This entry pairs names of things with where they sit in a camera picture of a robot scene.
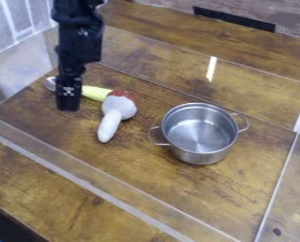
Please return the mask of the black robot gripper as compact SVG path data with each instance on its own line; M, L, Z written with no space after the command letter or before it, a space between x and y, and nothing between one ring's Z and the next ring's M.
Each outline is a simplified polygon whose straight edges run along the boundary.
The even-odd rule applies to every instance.
M102 59L104 20L99 8L104 0L54 0L52 20L58 23L56 105L76 112L84 65Z

